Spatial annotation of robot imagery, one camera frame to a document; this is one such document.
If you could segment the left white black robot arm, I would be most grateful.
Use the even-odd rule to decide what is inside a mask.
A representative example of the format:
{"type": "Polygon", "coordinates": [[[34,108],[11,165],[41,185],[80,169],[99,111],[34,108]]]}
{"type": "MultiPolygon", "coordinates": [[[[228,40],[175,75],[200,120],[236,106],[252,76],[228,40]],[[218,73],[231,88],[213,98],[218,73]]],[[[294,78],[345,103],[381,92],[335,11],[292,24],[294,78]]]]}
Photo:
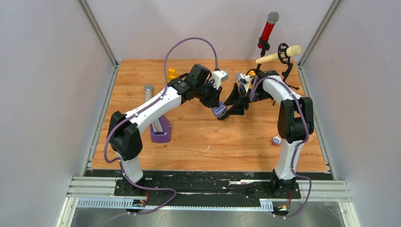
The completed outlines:
{"type": "Polygon", "coordinates": [[[133,195],[144,192],[139,154],[143,149],[142,132],[168,111],[194,98],[207,108],[219,106],[221,83],[228,79],[224,70],[210,71],[195,64],[190,72],[168,82],[158,94],[141,106],[126,113],[115,112],[110,120],[106,144],[116,152],[127,190],[133,195]]]}

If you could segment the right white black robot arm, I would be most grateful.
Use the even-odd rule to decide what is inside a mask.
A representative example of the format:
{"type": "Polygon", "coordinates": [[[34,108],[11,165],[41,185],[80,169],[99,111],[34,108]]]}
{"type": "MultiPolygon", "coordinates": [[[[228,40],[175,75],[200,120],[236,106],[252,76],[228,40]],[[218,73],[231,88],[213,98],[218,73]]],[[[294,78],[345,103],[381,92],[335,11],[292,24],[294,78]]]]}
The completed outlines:
{"type": "Polygon", "coordinates": [[[272,99],[279,105],[278,140],[281,142],[279,161],[272,171],[270,182],[258,190],[276,198],[295,195],[299,155],[314,131],[313,101],[291,89],[276,71],[260,72],[254,76],[239,73],[237,82],[225,102],[212,112],[219,120],[231,115],[243,115],[250,102],[272,99]]]}

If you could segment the yellow green toy block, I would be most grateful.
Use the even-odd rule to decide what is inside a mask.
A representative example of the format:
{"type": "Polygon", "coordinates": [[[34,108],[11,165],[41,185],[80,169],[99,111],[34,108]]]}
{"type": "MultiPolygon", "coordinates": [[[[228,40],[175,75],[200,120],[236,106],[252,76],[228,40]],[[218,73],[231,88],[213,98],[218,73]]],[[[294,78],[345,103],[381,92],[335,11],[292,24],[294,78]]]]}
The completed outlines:
{"type": "Polygon", "coordinates": [[[169,83],[171,80],[179,77],[177,71],[175,69],[169,68],[167,70],[167,82],[169,83]]]}

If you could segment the purple stapler box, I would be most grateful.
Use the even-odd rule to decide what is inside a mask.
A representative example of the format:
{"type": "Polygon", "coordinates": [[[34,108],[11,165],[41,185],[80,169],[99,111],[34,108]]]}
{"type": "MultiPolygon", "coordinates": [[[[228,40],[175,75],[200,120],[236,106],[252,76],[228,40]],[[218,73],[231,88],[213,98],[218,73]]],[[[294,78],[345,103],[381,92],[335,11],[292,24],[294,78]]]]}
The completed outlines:
{"type": "Polygon", "coordinates": [[[153,121],[149,128],[153,143],[169,143],[171,141],[172,127],[164,115],[153,121]]]}

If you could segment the clear glitter tube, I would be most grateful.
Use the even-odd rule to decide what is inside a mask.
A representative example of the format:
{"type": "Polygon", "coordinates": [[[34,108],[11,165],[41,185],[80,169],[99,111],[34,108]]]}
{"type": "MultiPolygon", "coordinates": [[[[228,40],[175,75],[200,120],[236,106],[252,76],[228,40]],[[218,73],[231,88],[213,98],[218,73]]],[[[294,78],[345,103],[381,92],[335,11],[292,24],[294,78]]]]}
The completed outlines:
{"type": "Polygon", "coordinates": [[[144,102],[149,101],[154,96],[154,87],[151,84],[144,86],[144,102]]]}

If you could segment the black tripod mic stand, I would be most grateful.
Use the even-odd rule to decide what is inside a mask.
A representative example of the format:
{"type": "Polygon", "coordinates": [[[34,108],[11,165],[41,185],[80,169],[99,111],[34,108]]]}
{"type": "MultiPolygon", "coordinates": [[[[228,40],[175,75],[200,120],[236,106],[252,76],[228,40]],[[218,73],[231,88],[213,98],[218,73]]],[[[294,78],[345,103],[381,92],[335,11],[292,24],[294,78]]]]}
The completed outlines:
{"type": "MultiPolygon", "coordinates": [[[[287,45],[286,43],[281,43],[281,44],[278,46],[278,52],[283,51],[284,48],[288,48],[288,47],[290,47],[290,46],[287,45]]],[[[283,80],[284,83],[286,83],[286,80],[287,80],[287,78],[288,78],[290,72],[292,71],[293,63],[291,62],[291,57],[290,57],[290,58],[279,59],[279,61],[280,61],[282,64],[287,65],[286,71],[284,71],[284,72],[281,73],[281,75],[282,75],[282,77],[283,77],[282,80],[283,80]]]]}

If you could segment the cream microphone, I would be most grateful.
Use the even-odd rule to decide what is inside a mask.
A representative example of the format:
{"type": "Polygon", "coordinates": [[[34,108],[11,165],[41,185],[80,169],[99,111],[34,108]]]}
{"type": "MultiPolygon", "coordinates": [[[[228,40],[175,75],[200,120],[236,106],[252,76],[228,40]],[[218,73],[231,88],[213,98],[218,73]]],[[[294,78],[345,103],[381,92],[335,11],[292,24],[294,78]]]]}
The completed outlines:
{"type": "Polygon", "coordinates": [[[283,51],[274,53],[274,54],[270,54],[264,57],[260,57],[258,59],[255,60],[256,64],[263,64],[263,63],[267,63],[270,61],[274,61],[277,59],[284,59],[284,58],[290,58],[293,56],[297,56],[301,53],[302,49],[299,45],[292,45],[288,48],[284,48],[283,51]]]}

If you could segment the red microphone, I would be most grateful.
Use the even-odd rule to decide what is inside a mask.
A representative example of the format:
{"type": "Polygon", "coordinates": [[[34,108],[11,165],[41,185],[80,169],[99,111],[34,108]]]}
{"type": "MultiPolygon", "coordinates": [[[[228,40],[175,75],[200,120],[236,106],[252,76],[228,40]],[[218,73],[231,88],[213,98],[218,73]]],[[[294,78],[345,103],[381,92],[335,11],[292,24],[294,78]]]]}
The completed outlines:
{"type": "Polygon", "coordinates": [[[267,22],[264,26],[264,29],[258,41],[258,47],[260,49],[262,49],[265,46],[265,43],[267,43],[267,41],[269,40],[273,28],[275,24],[278,22],[278,20],[279,20],[279,13],[276,11],[270,12],[267,15],[267,22]]]}

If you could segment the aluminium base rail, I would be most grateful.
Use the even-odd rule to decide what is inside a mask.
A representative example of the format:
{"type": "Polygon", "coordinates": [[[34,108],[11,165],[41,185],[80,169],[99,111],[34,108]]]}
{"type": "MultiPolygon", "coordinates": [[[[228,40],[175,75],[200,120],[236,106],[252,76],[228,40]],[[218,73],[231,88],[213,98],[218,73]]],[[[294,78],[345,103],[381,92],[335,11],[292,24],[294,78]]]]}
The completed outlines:
{"type": "Polygon", "coordinates": [[[72,178],[59,227],[359,227],[344,181],[307,173],[291,195],[268,191],[269,172],[145,171],[141,185],[120,170],[72,178]]]}

